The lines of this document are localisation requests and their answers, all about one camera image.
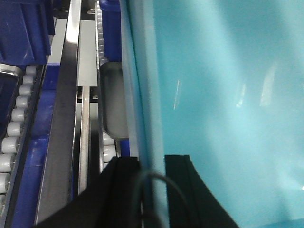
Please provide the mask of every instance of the turquoise plastic sheet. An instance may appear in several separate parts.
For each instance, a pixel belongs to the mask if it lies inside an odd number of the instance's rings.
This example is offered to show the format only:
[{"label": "turquoise plastic sheet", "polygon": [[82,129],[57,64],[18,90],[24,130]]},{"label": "turquoise plastic sheet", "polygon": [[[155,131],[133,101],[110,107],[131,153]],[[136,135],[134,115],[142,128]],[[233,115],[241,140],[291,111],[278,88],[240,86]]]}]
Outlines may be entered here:
[{"label": "turquoise plastic sheet", "polygon": [[121,3],[131,153],[189,154],[241,228],[304,227],[304,1]]}]

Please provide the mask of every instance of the stainless steel guide rail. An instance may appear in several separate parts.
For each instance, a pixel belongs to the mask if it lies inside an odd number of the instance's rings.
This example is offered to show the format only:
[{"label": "stainless steel guide rail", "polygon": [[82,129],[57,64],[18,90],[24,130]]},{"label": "stainless steel guide rail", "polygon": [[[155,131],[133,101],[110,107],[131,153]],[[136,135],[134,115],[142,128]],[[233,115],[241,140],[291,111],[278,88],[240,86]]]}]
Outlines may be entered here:
[{"label": "stainless steel guide rail", "polygon": [[90,149],[90,87],[82,87],[81,132],[79,153],[78,194],[87,188]]},{"label": "stainless steel guide rail", "polygon": [[35,223],[71,200],[81,0],[71,0]]}]

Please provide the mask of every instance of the metal bar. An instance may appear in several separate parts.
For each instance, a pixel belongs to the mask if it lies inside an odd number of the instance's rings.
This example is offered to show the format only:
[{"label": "metal bar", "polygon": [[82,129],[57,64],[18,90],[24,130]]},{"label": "metal bar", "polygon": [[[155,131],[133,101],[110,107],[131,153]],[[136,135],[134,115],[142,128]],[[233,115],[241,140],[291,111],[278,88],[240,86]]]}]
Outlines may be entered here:
[{"label": "metal bar", "polygon": [[78,194],[87,187],[90,131],[90,87],[82,88]]},{"label": "metal bar", "polygon": [[81,3],[82,0],[70,2],[35,223],[71,200]]},{"label": "metal bar", "polygon": [[45,70],[46,66],[39,66],[37,68],[36,82],[34,84],[33,93],[31,95],[32,102],[30,102],[28,107],[28,113],[24,123],[23,134],[20,138],[20,145],[16,154],[15,167],[11,173],[10,187],[8,189],[8,192],[6,193],[6,206],[4,207],[3,213],[0,218],[0,228],[11,227],[13,213],[15,211],[18,191],[23,174],[24,163],[27,156],[30,132],[38,103],[39,93],[41,91],[40,88],[42,86],[43,77],[45,76]]}]

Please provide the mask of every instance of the white roller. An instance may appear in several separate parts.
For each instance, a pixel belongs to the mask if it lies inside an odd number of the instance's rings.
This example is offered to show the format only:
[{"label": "white roller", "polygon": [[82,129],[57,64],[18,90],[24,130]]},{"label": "white roller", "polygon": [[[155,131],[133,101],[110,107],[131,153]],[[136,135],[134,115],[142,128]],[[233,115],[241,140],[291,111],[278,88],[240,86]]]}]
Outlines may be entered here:
[{"label": "white roller", "polygon": [[8,136],[21,136],[23,122],[16,121],[8,124]]},{"label": "white roller", "polygon": [[27,66],[25,69],[26,75],[36,75],[37,73],[37,67],[36,66]]},{"label": "white roller", "polygon": [[30,100],[29,96],[17,96],[16,107],[17,108],[28,108],[29,100]]},{"label": "white roller", "polygon": [[0,172],[11,172],[14,168],[16,156],[13,153],[0,155]]},{"label": "white roller", "polygon": [[26,108],[14,108],[11,112],[12,121],[21,121],[24,122],[26,117],[27,109]]},{"label": "white roller", "polygon": [[19,88],[20,96],[30,96],[32,93],[32,86],[31,85],[21,85]]},{"label": "white roller", "polygon": [[115,145],[115,140],[112,139],[106,132],[103,132],[104,146]]},{"label": "white roller", "polygon": [[104,162],[109,162],[113,157],[116,156],[115,146],[104,146]]},{"label": "white roller", "polygon": [[9,188],[10,174],[0,173],[0,193],[6,193]]},{"label": "white roller", "polygon": [[34,85],[35,75],[24,75],[22,83],[24,85]]},{"label": "white roller", "polygon": [[2,140],[1,149],[3,153],[17,153],[19,137],[7,137]]},{"label": "white roller", "polygon": [[5,205],[5,198],[5,195],[0,195],[0,216],[2,215],[3,207]]}]

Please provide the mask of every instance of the blue plastic crate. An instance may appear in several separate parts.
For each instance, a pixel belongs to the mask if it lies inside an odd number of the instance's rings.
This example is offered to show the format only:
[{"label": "blue plastic crate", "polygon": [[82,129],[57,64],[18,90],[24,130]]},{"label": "blue plastic crate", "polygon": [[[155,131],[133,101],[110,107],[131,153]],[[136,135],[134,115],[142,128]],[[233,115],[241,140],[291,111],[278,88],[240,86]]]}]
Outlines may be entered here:
[{"label": "blue plastic crate", "polygon": [[45,64],[54,35],[51,0],[0,0],[0,62]]},{"label": "blue plastic crate", "polygon": [[104,55],[109,61],[122,61],[122,36],[120,6],[118,0],[101,0]]}]

